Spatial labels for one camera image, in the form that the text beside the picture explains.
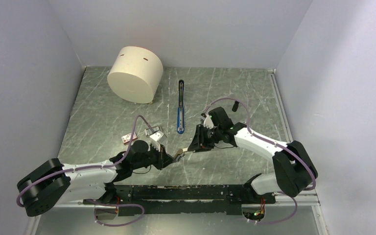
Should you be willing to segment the staple box tray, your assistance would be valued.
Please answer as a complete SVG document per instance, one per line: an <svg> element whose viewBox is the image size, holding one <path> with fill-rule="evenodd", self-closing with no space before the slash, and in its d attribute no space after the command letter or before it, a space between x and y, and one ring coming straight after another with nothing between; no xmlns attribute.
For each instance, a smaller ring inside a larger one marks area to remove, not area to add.
<svg viewBox="0 0 376 235"><path fill-rule="evenodd" d="M156 133L158 131L160 131L160 132L163 131L163 129L162 129L162 127L160 125L152 126L152 128L146 128L144 130L144 133L148 137L148 136L150 136L150 135L152 135L152 134L154 134L154 133Z"/></svg>

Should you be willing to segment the blue stapler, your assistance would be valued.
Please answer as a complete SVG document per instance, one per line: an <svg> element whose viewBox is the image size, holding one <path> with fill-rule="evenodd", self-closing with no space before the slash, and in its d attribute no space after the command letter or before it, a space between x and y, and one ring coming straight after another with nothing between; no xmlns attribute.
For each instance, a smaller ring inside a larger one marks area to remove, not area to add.
<svg viewBox="0 0 376 235"><path fill-rule="evenodd" d="M185 83L183 80L179 80L178 83L178 114L177 114L177 133L183 134L185 131L185 121L184 121L184 86Z"/></svg>

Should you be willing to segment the light blue small case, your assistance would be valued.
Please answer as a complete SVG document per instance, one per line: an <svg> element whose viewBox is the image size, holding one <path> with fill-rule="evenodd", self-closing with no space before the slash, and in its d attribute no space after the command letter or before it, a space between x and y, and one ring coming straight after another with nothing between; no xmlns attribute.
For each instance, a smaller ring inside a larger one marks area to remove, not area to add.
<svg viewBox="0 0 376 235"><path fill-rule="evenodd" d="M178 162L181 160L182 157L188 152L188 148L181 148L179 149L173 157L174 162Z"/></svg>

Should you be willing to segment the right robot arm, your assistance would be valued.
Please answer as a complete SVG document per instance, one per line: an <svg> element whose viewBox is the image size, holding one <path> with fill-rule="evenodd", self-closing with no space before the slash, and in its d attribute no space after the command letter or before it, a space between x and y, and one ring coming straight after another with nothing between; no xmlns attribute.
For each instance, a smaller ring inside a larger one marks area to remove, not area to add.
<svg viewBox="0 0 376 235"><path fill-rule="evenodd" d="M273 173L257 174L245 183L244 195L251 203L257 202L266 193L280 191L296 197L318 177L301 142L275 142L267 136L249 131L245 123L233 123L222 107L202 114L202 121L196 126L188 151L210 151L221 141L252 151L266 158L274 167Z"/></svg>

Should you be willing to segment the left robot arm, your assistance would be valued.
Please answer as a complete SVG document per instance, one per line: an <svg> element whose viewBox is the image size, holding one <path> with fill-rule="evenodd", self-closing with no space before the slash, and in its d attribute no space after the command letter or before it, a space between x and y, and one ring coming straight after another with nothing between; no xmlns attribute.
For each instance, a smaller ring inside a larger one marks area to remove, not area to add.
<svg viewBox="0 0 376 235"><path fill-rule="evenodd" d="M136 141L127 151L99 163L63 164L58 158L53 158L17 183L20 193L17 203L29 217L34 217L65 202L115 202L115 182L131 177L139 168L153 166L162 170L179 161L182 155L182 150L172 156L162 144Z"/></svg>

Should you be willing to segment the red white staple box sleeve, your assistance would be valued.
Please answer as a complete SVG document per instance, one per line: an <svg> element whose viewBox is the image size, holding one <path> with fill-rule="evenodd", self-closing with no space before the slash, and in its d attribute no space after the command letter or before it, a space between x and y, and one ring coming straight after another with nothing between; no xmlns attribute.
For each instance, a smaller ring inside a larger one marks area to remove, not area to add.
<svg viewBox="0 0 376 235"><path fill-rule="evenodd" d="M121 137L122 143L124 145L128 144L130 141L136 140L138 138L136 133L129 133Z"/></svg>

